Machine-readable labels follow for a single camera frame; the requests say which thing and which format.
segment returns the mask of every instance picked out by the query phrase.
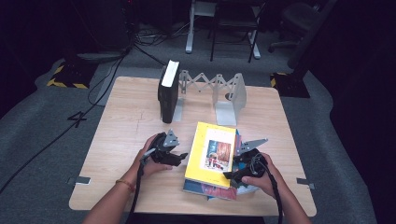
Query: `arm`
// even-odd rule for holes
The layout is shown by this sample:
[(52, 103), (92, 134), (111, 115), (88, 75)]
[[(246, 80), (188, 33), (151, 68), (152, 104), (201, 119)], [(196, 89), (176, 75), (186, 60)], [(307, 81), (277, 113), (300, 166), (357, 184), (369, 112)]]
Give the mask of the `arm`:
[[(298, 200), (295, 197), (295, 195), (293, 194), (293, 192), (291, 192), (291, 190), (289, 189), (288, 185), (286, 184), (285, 180), (283, 179), (282, 174), (274, 166), (271, 158), (265, 153), (262, 153), (262, 155), (267, 160), (268, 169), (270, 170), (271, 174), (274, 176), (274, 178), (276, 180), (277, 188), (278, 188), (279, 194), (280, 194), (280, 200), (282, 202), (283, 213), (285, 214), (285, 217), (288, 220), (288, 222), (290, 224), (311, 223), (311, 220), (309, 220), (308, 215), (306, 214), (304, 209), (301, 207), (300, 203), (298, 202)], [(267, 173), (265, 173), (260, 178), (244, 176), (244, 177), (242, 177), (242, 181), (246, 184), (261, 188), (262, 191), (264, 191), (266, 194), (275, 198), (275, 194), (272, 189), (271, 180), (268, 177)]]
[[(147, 151), (149, 145), (156, 135), (151, 136), (145, 146), (140, 149), (139, 153), (134, 158), (134, 163), (128, 169), (128, 171), (122, 176), (121, 179), (131, 183), (135, 186), (137, 179), (137, 170), (140, 164), (140, 158)], [(165, 164), (158, 164), (152, 160), (148, 160), (148, 163), (144, 168), (144, 176), (148, 177), (155, 172), (162, 170), (171, 170), (172, 166)], [(128, 185), (124, 183), (117, 183), (103, 198), (92, 208), (90, 213), (85, 217), (83, 223), (120, 223), (122, 212), (125, 208), (126, 203), (129, 200), (131, 190)]]

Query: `bracelet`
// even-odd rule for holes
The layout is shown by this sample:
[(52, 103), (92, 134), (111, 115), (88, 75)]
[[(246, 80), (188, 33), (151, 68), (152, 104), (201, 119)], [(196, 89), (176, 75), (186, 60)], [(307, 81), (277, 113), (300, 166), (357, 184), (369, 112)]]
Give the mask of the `bracelet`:
[(134, 192), (134, 186), (130, 182), (128, 182), (124, 179), (118, 179), (118, 180), (116, 180), (116, 184), (118, 184), (118, 183), (122, 183), (122, 184), (128, 186), (128, 189), (129, 189), (129, 191), (131, 191), (131, 193)]

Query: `wire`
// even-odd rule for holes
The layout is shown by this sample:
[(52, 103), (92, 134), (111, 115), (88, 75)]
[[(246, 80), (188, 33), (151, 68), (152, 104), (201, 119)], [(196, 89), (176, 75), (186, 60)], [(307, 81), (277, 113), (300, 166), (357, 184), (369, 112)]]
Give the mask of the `wire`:
[[(73, 6), (73, 9), (76, 11), (76, 13), (78, 14), (79, 19), (81, 20), (82, 25), (84, 26), (84, 28), (87, 30), (88, 34), (92, 37), (93, 41), (99, 45), (100, 47), (104, 48), (104, 49), (111, 49), (111, 50), (120, 50), (119, 48), (116, 48), (116, 46), (114, 45), (104, 45), (102, 43), (100, 43), (96, 37), (93, 35), (92, 31), (90, 30), (90, 28), (88, 27), (87, 23), (84, 21), (84, 19), (82, 18), (81, 13), (79, 13), (76, 5), (74, 4), (73, 0), (70, 0), (70, 3)], [(127, 46), (124, 47), (124, 49), (127, 49), (128, 47), (130, 47), (130, 44), (128, 44)]]
[(94, 86), (92, 87), (92, 89), (90, 90), (90, 92), (88, 93), (88, 102), (90, 102), (91, 105), (94, 105), (94, 104), (95, 104), (95, 103), (93, 103), (93, 102), (91, 101), (91, 99), (90, 99), (90, 96), (91, 96), (92, 91), (93, 91), (97, 86), (99, 86), (99, 84), (102, 83), (108, 76), (110, 76), (111, 71), (113, 70), (113, 67), (114, 67), (114, 65), (116, 64), (116, 62), (117, 62), (117, 61), (115, 61), (115, 62), (111, 65), (110, 71), (108, 71), (108, 74), (107, 74), (105, 77), (103, 77), (100, 81), (98, 81), (98, 83), (96, 83), (96, 85), (94, 85)]
[(152, 58), (154, 61), (156, 61), (157, 63), (160, 63), (161, 65), (166, 65), (165, 62), (157, 59), (156, 57), (152, 56), (151, 54), (148, 54), (147, 52), (143, 51), (141, 48), (139, 48), (137, 45), (134, 45), (134, 47), (139, 50), (140, 52), (146, 54), (147, 56), (149, 56), (150, 58)]
[(59, 134), (56, 138), (54, 138), (50, 143), (48, 143), (46, 146), (44, 146), (41, 150), (39, 150), (30, 160), (28, 160), (23, 166), (21, 166), (6, 182), (6, 184), (3, 185), (3, 187), (0, 189), (0, 195), (3, 193), (3, 191), (7, 188), (9, 183), (32, 161), (34, 160), (37, 156), (39, 156), (42, 152), (44, 152), (46, 149), (48, 149), (52, 144), (54, 144), (58, 139), (60, 139), (62, 136), (64, 136), (73, 126), (75, 126), (78, 122), (80, 122), (84, 116), (86, 116), (101, 100), (102, 98), (106, 95), (106, 92), (111, 86), (111, 83), (113, 82), (113, 79), (117, 73), (117, 70), (120, 66), (120, 63), (125, 57), (122, 57), (119, 62), (117, 63), (117, 67), (114, 70), (113, 77), (111, 78), (107, 88), (105, 89), (104, 93), (102, 96), (87, 110), (87, 112), (83, 113), (76, 121), (73, 122), (69, 127), (67, 127), (61, 134)]
[[(154, 34), (152, 30), (150, 29), (145, 29), (141, 30), (138, 34), (136, 34), (136, 44), (142, 45), (142, 46), (157, 46), (160, 45), (162, 42), (165, 40), (169, 39), (175, 39), (180, 37), (181, 35), (187, 35), (187, 33), (181, 33), (188, 25), (190, 25), (189, 22), (183, 24), (180, 28), (177, 28), (171, 35), (162, 35), (161, 33)], [(142, 38), (152, 38), (153, 40), (150, 42), (144, 42), (142, 41)]]
[(84, 63), (109, 63), (116, 61), (124, 56), (126, 56), (126, 52), (121, 53), (120, 55), (117, 56), (110, 56), (110, 57), (98, 57), (98, 58), (87, 58), (84, 56), (79, 56), (78, 57), (82, 60), (84, 60)]

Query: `book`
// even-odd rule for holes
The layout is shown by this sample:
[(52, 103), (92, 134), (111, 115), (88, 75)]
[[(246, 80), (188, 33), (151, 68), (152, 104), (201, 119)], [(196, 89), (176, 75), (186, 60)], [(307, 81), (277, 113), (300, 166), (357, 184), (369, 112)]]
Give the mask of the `book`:
[(178, 98), (179, 62), (169, 60), (163, 67), (158, 85), (158, 101), (160, 102), (161, 118), (164, 123), (172, 123)]
[(198, 122), (185, 178), (228, 189), (230, 180), (223, 172), (233, 169), (236, 129)]
[[(243, 144), (242, 143), (242, 136), (241, 136), (241, 134), (239, 134), (238, 130), (236, 130), (235, 147), (234, 147), (234, 152), (233, 152), (234, 156), (240, 156), (240, 149), (242, 147), (242, 144)], [(233, 172), (236, 172), (236, 171), (238, 171), (240, 169), (244, 169), (245, 167), (246, 167), (246, 164), (244, 162), (233, 161)], [(247, 184), (240, 184), (240, 185), (237, 186), (237, 188), (230, 187), (230, 189), (233, 189), (233, 190), (236, 189), (236, 192), (234, 193), (234, 196), (233, 196), (233, 198), (236, 199), (237, 195), (254, 192), (254, 191), (256, 191), (259, 188), (255, 187), (255, 186), (247, 185)], [(213, 200), (213, 199), (217, 199), (217, 198), (221, 198), (221, 197), (219, 197), (218, 195), (207, 195), (207, 199), (209, 201)]]
[(206, 195), (208, 199), (220, 198), (225, 200), (236, 200), (236, 192), (237, 192), (237, 190), (232, 187), (228, 189), (222, 189), (219, 187), (202, 184), (189, 179), (184, 180), (183, 190), (190, 193)]

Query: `black book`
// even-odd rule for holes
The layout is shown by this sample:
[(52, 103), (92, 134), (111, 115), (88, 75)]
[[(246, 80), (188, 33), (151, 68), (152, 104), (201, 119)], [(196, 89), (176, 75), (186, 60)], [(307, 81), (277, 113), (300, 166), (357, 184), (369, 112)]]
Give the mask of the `black book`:
[(164, 123), (171, 123), (178, 97), (178, 62), (169, 61), (163, 67), (160, 83), (158, 85), (158, 101), (160, 101), (161, 117)]

